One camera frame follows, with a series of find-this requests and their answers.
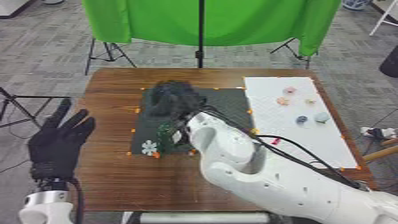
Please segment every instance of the metal pole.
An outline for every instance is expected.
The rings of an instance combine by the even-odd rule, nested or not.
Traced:
[[[95,51],[95,47],[97,47],[97,38],[93,37],[91,40],[91,51],[90,51],[90,58],[88,58],[88,64],[86,64],[86,72],[84,75],[90,75],[90,70],[91,70],[91,60],[93,60],[93,51]]]
[[[196,52],[196,58],[198,58],[198,68],[203,68],[203,59],[205,59],[205,8],[207,8],[207,2],[205,0],[200,0],[200,50]]]

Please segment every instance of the white poster board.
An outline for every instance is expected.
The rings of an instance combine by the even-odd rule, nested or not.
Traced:
[[[289,87],[298,89],[292,94],[285,92]],[[246,77],[246,88],[260,134],[280,135],[292,139],[335,168],[356,168],[358,162],[335,119],[331,117],[326,124],[315,121],[315,115],[322,112],[329,113],[329,110],[312,78]],[[285,106],[278,103],[280,97],[290,100],[290,105]],[[299,116],[308,117],[308,122],[303,125],[298,124]],[[274,139],[267,138],[264,140],[267,143],[274,141]],[[276,147],[301,160],[314,163],[314,157],[289,142],[282,141]]]

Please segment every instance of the black glove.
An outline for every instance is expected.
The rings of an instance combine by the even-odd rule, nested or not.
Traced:
[[[86,119],[90,111],[81,110],[59,127],[70,108],[72,100],[65,99],[42,131],[29,141],[31,174],[36,180],[45,178],[70,180],[75,175],[81,148],[95,131],[97,120],[93,117]]]

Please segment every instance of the green backdrop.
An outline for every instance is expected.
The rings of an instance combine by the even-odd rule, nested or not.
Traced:
[[[342,0],[207,0],[205,45],[301,40],[301,55],[319,50]],[[99,40],[132,38],[198,45],[200,0],[84,0]]]

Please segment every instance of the white robotic hand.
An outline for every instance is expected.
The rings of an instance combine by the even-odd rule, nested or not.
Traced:
[[[202,112],[187,124],[207,180],[280,215],[326,224],[398,223],[398,197],[360,190],[257,144],[246,133]]]

